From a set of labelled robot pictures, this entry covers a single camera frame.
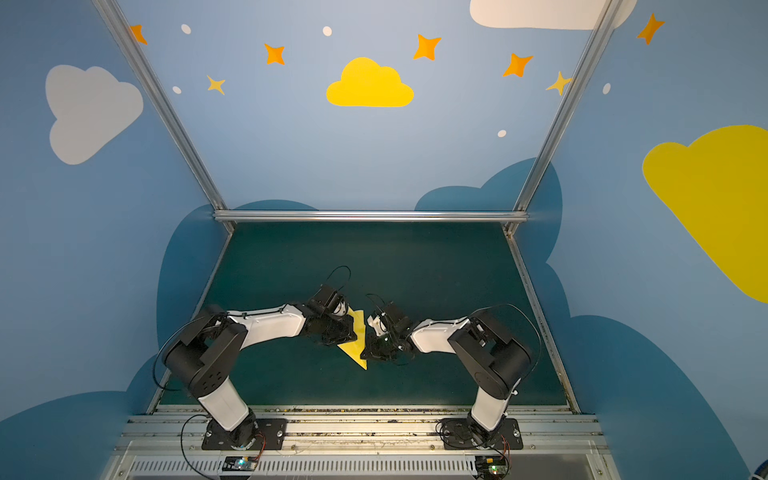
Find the yellow square paper sheet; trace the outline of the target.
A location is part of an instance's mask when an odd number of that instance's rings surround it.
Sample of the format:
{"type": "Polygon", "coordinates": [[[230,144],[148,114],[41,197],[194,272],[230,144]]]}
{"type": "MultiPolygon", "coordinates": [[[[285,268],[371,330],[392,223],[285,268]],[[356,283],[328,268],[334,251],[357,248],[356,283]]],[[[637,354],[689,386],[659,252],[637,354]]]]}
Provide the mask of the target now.
{"type": "Polygon", "coordinates": [[[366,347],[366,322],[363,310],[348,309],[348,314],[353,319],[353,332],[356,339],[338,345],[338,348],[351,358],[363,370],[368,369],[367,361],[362,358],[366,347]]]}

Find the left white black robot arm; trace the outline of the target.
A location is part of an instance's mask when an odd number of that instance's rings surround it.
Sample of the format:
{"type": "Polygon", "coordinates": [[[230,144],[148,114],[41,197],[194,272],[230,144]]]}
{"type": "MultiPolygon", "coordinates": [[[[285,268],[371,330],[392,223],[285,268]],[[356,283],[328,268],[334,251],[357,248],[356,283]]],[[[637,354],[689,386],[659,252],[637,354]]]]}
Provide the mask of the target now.
{"type": "Polygon", "coordinates": [[[330,308],[284,304],[236,311],[209,305],[161,350],[164,366],[210,416],[205,450],[279,449],[282,442],[259,426],[230,379],[240,352],[267,341],[318,335],[330,345],[358,339],[345,302],[330,308]]]}

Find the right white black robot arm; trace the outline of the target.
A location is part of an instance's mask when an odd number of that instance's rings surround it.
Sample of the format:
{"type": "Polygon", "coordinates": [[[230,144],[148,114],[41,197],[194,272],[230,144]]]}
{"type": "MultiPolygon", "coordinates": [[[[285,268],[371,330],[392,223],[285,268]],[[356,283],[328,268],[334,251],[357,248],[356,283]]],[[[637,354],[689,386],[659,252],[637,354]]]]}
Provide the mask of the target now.
{"type": "Polygon", "coordinates": [[[443,445],[451,450],[510,446],[505,429],[507,407],[519,384],[535,368],[529,349],[515,339],[489,307],[454,320],[427,319],[418,324],[393,304],[369,316],[361,357],[394,361],[400,354],[452,354],[477,385],[477,395],[464,418],[436,424],[443,445]]]}

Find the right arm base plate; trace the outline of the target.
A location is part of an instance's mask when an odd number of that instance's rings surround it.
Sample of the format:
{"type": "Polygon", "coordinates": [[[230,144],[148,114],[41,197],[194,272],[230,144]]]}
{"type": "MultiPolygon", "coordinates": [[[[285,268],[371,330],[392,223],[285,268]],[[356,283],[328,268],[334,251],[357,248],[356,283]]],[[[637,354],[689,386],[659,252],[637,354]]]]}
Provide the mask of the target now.
{"type": "Polygon", "coordinates": [[[522,433],[516,419],[504,417],[491,431],[485,430],[471,417],[444,418],[436,424],[436,433],[446,449],[522,450],[522,433]]]}

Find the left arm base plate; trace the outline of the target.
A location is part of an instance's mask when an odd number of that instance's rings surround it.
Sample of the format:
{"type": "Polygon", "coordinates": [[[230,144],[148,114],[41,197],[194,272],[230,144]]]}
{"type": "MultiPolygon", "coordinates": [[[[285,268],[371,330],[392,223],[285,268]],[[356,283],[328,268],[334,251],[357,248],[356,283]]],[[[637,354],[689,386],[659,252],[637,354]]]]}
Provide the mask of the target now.
{"type": "Polygon", "coordinates": [[[285,418],[247,418],[232,431],[210,420],[201,444],[204,451],[281,450],[285,439],[285,418]]]}

